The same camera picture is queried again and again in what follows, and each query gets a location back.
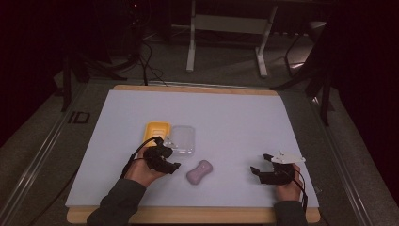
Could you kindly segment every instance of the purple object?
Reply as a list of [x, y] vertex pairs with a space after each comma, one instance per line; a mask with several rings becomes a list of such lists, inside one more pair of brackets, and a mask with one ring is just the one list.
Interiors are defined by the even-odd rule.
[[206, 174], [212, 172], [213, 169], [214, 168], [208, 161], [202, 160], [199, 162], [195, 169], [190, 170], [186, 174], [187, 180], [191, 183], [191, 185], [197, 185], [200, 183], [202, 178]]

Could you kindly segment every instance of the orange plastic case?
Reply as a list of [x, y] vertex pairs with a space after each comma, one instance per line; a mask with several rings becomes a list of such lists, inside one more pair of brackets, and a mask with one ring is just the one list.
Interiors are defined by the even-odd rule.
[[[166, 135], [170, 133], [170, 124], [167, 121], [150, 121], [147, 123], [146, 131], [144, 132], [143, 142], [151, 137], [161, 137], [165, 139]], [[155, 146], [151, 141], [145, 147]]]

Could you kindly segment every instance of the sleeve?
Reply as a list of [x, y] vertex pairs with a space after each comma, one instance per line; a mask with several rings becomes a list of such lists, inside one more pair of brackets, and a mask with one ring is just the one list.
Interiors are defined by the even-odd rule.
[[100, 207], [88, 216], [87, 226], [124, 226], [137, 212], [146, 187], [127, 179], [119, 179], [101, 202]]
[[305, 212], [298, 201], [278, 202], [274, 206], [277, 226], [305, 226], [308, 225]]

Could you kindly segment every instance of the table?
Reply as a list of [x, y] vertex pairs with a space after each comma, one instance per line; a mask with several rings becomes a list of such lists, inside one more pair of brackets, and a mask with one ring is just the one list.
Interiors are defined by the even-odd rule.
[[[197, 93], [241, 94], [241, 95], [278, 95], [271, 90], [255, 89], [201, 89], [116, 86], [116, 90], [179, 91]], [[95, 206], [72, 207], [67, 220], [70, 223], [85, 223]], [[320, 219], [318, 208], [308, 208], [308, 222]], [[130, 219], [134, 223], [267, 223], [274, 222], [273, 208], [256, 207], [139, 207]]]
[[241, 32], [248, 34], [262, 34], [262, 42], [255, 48], [256, 59], [261, 77], [267, 77], [267, 69], [264, 63], [263, 51], [270, 34], [277, 6], [273, 6], [268, 19], [236, 18], [224, 16], [211, 16], [196, 14], [196, 0], [191, 1], [191, 24], [190, 24], [190, 46], [188, 48], [188, 58], [186, 70], [188, 73], [194, 71], [194, 61], [196, 54], [195, 31], [213, 30], [226, 32]]

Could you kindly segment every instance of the hand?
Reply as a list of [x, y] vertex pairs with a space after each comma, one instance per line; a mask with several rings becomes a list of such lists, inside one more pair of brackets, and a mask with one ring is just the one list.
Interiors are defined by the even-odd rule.
[[[293, 164], [295, 170], [295, 180], [303, 186], [303, 183], [299, 180], [300, 167]], [[299, 186], [292, 181], [290, 184], [283, 186], [276, 186], [277, 197], [280, 201], [299, 201], [301, 189]]]
[[151, 170], [143, 159], [144, 152], [147, 151], [147, 147], [144, 147], [138, 151], [137, 160], [132, 162], [132, 165], [127, 170], [124, 178], [132, 181], [136, 181], [145, 187], [148, 187], [153, 181], [164, 176], [163, 172]]

